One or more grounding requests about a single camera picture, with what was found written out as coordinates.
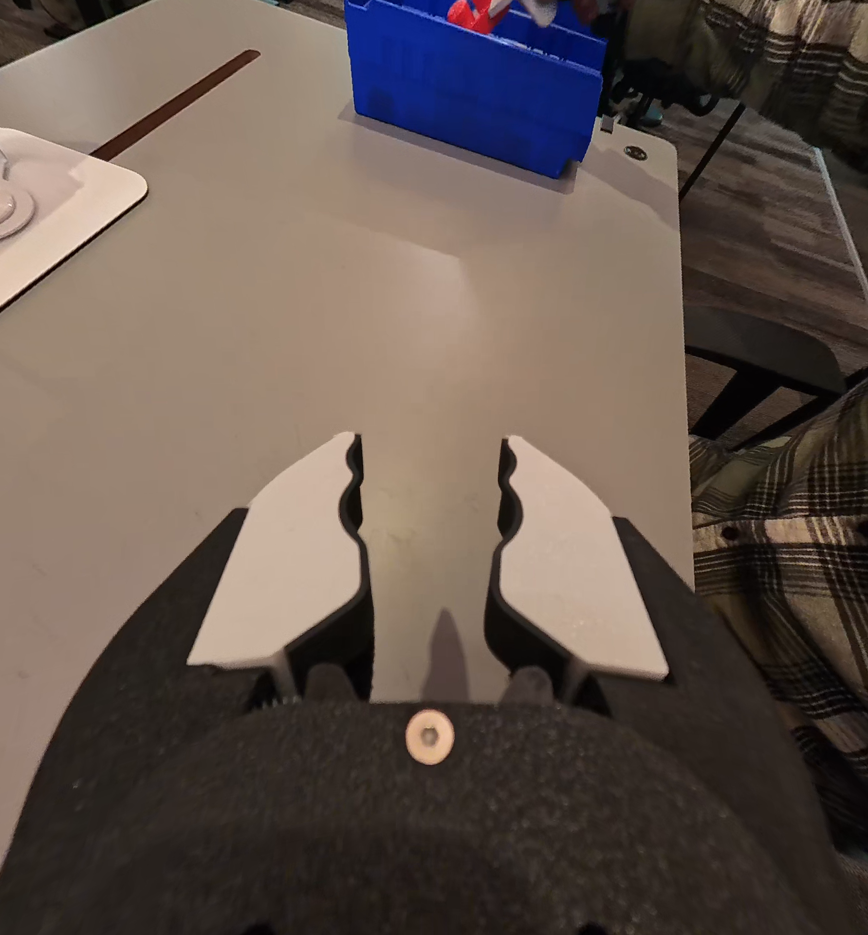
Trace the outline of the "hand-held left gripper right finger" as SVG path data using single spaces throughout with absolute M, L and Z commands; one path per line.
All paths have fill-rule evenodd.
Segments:
M 485 608 L 493 655 L 512 674 L 543 671 L 564 703 L 599 675 L 663 683 L 668 662 L 604 501 L 522 437 L 501 442 L 498 486 Z

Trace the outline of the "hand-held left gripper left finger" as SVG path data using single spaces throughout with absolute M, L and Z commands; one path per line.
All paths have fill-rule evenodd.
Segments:
M 265 671 L 291 698 L 304 695 L 314 668 L 333 665 L 370 699 L 364 477 L 362 436 L 341 432 L 264 485 L 245 509 L 188 666 Z

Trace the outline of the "red two-stud mega block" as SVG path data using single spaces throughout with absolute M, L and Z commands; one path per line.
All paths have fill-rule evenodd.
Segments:
M 507 14 L 511 1 L 455 1 L 447 11 L 447 21 L 476 34 L 490 35 Z

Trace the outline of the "blue plastic bin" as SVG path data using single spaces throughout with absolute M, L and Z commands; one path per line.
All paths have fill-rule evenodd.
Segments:
M 542 28 L 510 5 L 489 35 L 451 2 L 346 2 L 355 111 L 557 179 L 590 145 L 607 42 L 569 4 Z

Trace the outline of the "person's right forearm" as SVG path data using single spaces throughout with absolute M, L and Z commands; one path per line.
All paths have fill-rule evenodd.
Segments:
M 868 174 L 868 1 L 631 2 L 625 56 Z

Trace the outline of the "black office chair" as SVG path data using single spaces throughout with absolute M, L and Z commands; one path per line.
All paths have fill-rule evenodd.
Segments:
M 697 88 L 687 77 L 672 72 L 656 60 L 627 61 L 624 44 L 627 14 L 610 12 L 591 28 L 606 41 L 602 67 L 602 90 L 598 104 L 600 118 L 621 116 L 635 129 L 661 125 L 666 110 L 679 105 L 696 117 L 706 116 L 720 97 Z

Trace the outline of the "black tripod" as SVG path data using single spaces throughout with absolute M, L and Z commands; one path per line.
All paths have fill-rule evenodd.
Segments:
M 711 161 L 713 160 L 717 152 L 720 150 L 720 147 L 725 143 L 725 141 L 728 139 L 732 131 L 735 129 L 735 127 L 739 123 L 739 120 L 745 113 L 746 109 L 747 108 L 744 103 L 738 103 L 735 106 L 734 110 L 732 111 L 730 116 L 726 119 L 720 131 L 715 135 L 713 140 L 710 142 L 710 144 L 708 145 L 708 147 L 706 148 L 706 150 L 700 157 L 693 171 L 690 173 L 686 181 L 683 183 L 683 186 L 679 192 L 680 203 L 682 203 L 685 200 L 688 193 L 692 191 L 694 186 L 700 180 L 701 176 L 703 175 L 703 173 L 705 172 L 705 170 L 707 169 L 707 167 L 709 166 L 709 164 L 711 163 Z

